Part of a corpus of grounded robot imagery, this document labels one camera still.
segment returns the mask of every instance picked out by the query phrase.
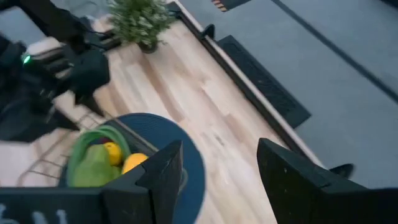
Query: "lemon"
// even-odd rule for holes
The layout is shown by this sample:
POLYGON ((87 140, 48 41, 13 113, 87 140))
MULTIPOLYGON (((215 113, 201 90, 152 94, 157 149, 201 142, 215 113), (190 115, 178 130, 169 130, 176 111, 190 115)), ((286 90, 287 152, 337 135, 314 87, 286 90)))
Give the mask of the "lemon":
POLYGON ((131 169, 133 169, 134 167, 138 166, 139 164, 141 164, 141 162, 144 162, 147 159, 148 159, 148 157, 145 154, 143 154, 143 153, 131 154, 124 161, 122 174, 125 174, 125 173, 129 172, 131 169))
POLYGON ((123 156, 120 147, 113 142, 107 142, 104 146, 109 153, 109 163, 112 166, 118 166, 122 162, 123 156))

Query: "plant pot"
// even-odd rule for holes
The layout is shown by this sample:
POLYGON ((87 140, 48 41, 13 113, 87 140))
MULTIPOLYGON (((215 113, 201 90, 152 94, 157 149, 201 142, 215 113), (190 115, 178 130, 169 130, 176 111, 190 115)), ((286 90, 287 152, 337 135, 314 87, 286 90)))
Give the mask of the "plant pot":
POLYGON ((144 52, 145 54, 154 53, 157 49, 157 43, 153 43, 152 45, 146 45, 142 42, 138 43, 138 47, 144 52))

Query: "green plant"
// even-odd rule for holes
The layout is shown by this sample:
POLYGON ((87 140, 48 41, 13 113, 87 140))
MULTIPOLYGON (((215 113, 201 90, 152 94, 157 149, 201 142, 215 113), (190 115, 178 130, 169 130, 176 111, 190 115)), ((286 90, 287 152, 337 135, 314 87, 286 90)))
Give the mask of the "green plant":
POLYGON ((123 42, 158 43, 173 18, 163 0, 114 0, 109 5, 114 33, 123 42))

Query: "round tabletop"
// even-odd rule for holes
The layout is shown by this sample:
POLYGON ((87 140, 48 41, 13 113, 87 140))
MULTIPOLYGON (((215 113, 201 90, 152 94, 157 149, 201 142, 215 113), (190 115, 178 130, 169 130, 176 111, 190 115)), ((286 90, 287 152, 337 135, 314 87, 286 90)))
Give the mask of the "round tabletop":
POLYGON ((183 167, 188 172, 188 182, 178 196, 174 210, 174 224, 194 223, 205 194, 205 167, 189 135, 173 121, 155 114, 132 113, 120 116, 118 120, 157 149, 161 150, 175 140, 183 142, 183 167))

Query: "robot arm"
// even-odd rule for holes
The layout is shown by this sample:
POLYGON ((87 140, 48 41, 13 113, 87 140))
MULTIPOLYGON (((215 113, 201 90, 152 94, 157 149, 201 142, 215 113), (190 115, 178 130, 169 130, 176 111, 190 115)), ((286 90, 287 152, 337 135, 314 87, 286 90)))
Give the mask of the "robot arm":
POLYGON ((103 116, 92 94, 109 82, 108 59, 85 40, 87 29, 49 0, 0 1, 0 10, 13 6, 20 7, 45 35, 65 43, 74 66, 56 78, 34 59, 23 62, 26 47, 0 35, 0 140, 31 142, 56 128, 78 129, 52 103, 67 90, 75 93, 75 104, 103 116))

